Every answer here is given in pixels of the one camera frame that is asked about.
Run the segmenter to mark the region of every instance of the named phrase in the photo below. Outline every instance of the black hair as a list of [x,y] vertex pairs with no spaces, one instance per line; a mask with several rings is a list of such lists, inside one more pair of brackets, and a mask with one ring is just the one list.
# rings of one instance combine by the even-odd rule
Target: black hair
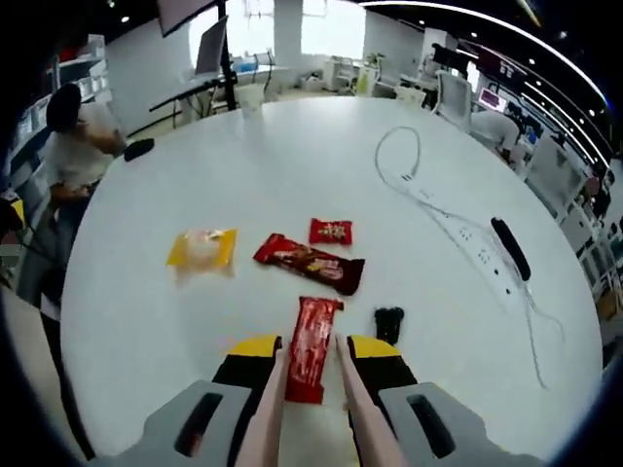
[[80,88],[74,84],[60,88],[50,99],[46,110],[48,128],[58,133],[75,128],[81,104]]

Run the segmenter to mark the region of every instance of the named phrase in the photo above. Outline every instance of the yellow snack package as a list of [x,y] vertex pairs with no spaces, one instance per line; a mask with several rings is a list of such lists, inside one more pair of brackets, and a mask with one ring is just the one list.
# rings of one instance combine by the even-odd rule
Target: yellow snack package
[[168,253],[166,265],[175,266],[180,276],[209,271],[233,275],[237,233],[237,229],[190,230],[181,233]]

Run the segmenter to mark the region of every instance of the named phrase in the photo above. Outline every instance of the small red candy package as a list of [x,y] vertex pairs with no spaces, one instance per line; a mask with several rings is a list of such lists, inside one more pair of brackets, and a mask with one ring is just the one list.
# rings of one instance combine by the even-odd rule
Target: small red candy package
[[285,384],[285,400],[322,404],[324,388],[320,384],[329,347],[336,309],[344,309],[338,300],[299,298],[299,318],[290,343],[290,367]]
[[365,260],[346,260],[339,256],[297,243],[280,233],[272,233],[253,259],[275,265],[350,296],[359,287]]
[[352,245],[352,221],[319,221],[311,219],[310,243]]

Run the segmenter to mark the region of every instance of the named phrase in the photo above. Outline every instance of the white round table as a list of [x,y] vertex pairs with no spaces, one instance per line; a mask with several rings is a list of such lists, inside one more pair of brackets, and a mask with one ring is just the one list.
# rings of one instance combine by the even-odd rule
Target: white round table
[[[318,217],[354,223],[349,250],[325,250],[366,259],[334,332],[373,335],[374,309],[402,306],[397,346],[419,381],[479,414],[504,449],[554,455],[592,406],[602,356],[583,272],[545,207],[478,142],[412,106],[325,97],[261,112],[210,117],[158,138],[150,154],[116,160],[92,199],[67,272],[61,343],[96,453],[135,443],[147,416],[193,381],[210,380],[234,342],[289,340],[299,296],[336,297],[252,260],[270,233],[305,241]],[[396,126],[421,135],[410,183],[480,225],[498,216],[511,227],[531,265],[535,301],[565,329],[562,341],[551,322],[532,319],[548,390],[535,377],[524,312],[501,310],[440,228],[379,178],[375,149]],[[398,177],[414,153],[414,135],[396,132],[380,150],[381,166]],[[235,278],[209,273],[175,284],[166,257],[191,228],[238,228]],[[282,458],[299,462],[287,465],[334,465],[351,448],[332,354],[323,384],[322,407],[286,407]]]

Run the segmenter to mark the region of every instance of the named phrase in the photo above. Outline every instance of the white cable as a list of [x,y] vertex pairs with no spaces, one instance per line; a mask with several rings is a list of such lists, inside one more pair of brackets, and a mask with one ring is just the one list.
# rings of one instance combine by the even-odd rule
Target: white cable
[[[379,166],[379,152],[381,150],[381,147],[385,143],[385,141],[392,134],[394,134],[395,132],[397,132],[399,130],[410,131],[417,138],[416,161],[415,161],[413,167],[411,168],[411,170],[409,171],[408,175],[403,175],[402,178],[403,178],[403,180],[405,180],[407,182],[410,182],[410,181],[415,180],[416,175],[418,174],[418,171],[420,169],[420,162],[421,162],[421,139],[420,139],[420,134],[418,133],[418,131],[415,128],[413,128],[411,126],[396,126],[396,127],[392,128],[392,129],[390,129],[388,132],[386,132],[383,135],[383,137],[381,138],[381,140],[379,141],[379,143],[377,144],[377,148],[375,150],[375,155],[374,155],[374,166],[375,166],[375,169],[376,169],[379,177],[381,178],[381,180],[383,180],[383,183],[386,186],[388,186],[389,188],[391,188],[394,192],[396,192],[399,195],[402,195],[402,196],[406,197],[407,199],[413,201],[417,207],[419,207],[426,215],[428,215],[428,217],[430,217],[430,219],[432,219],[433,222],[435,222],[435,224],[437,224],[437,226],[446,234],[446,236],[450,239],[450,241],[463,254],[463,256],[465,256],[465,258],[472,264],[472,266],[476,270],[478,270],[478,272],[480,273],[481,277],[484,279],[485,284],[489,287],[489,289],[494,293],[494,296],[496,297],[496,293],[493,290],[493,288],[492,288],[491,284],[489,283],[489,281],[487,280],[487,278],[480,271],[480,269],[474,264],[474,261],[467,254],[465,249],[454,239],[454,237],[448,232],[446,227],[443,224],[441,224],[441,222],[439,222],[439,220],[433,215],[433,212],[437,212],[439,214],[442,214],[446,218],[454,218],[454,219],[460,220],[461,222],[463,222],[465,224],[468,224],[468,225],[474,227],[475,229],[481,231],[485,235],[485,238],[486,238],[487,242],[489,242],[491,244],[491,246],[496,250],[498,256],[502,259],[502,262],[508,268],[510,268],[512,270],[513,275],[516,276],[516,277],[520,277],[517,265],[515,265],[514,263],[513,264],[508,264],[506,261],[504,261],[504,255],[500,252],[500,248],[498,247],[498,242],[497,242],[496,238],[492,235],[492,233],[488,229],[484,228],[483,226],[477,224],[474,221],[471,221],[471,220],[469,220],[469,219],[467,219],[467,218],[465,218],[463,216],[460,216],[458,214],[454,214],[454,213],[448,212],[448,211],[446,211],[444,209],[441,209],[438,206],[435,206],[434,204],[431,204],[430,202],[427,202],[427,201],[424,201],[423,199],[418,198],[417,196],[413,195],[405,187],[397,187],[397,186],[393,185],[383,175],[383,171],[381,170],[381,167]],[[563,327],[563,324],[558,319],[556,319],[555,317],[550,316],[550,315],[548,315],[548,314],[538,310],[538,308],[536,306],[536,303],[534,302],[534,298],[532,296],[531,290],[528,287],[528,284],[526,282],[522,281],[522,285],[520,286],[520,288],[524,292],[524,296],[526,298],[526,306],[524,307],[524,313],[526,315],[526,322],[527,322],[527,325],[528,325],[528,333],[529,333],[529,337],[530,337],[530,347],[531,347],[531,354],[532,354],[532,362],[533,362],[533,365],[534,365],[534,372],[536,373],[536,379],[538,380],[538,383],[540,384],[540,386],[543,389],[548,389],[548,386],[547,386],[547,384],[545,384],[545,382],[543,380],[543,377],[541,375],[540,367],[538,365],[538,358],[536,356],[536,348],[535,348],[535,344],[534,344],[534,335],[533,335],[532,322],[531,322],[531,310],[534,311],[535,314],[555,322],[558,325],[559,329],[560,329],[561,337],[562,337],[563,341],[565,341],[565,329]]]

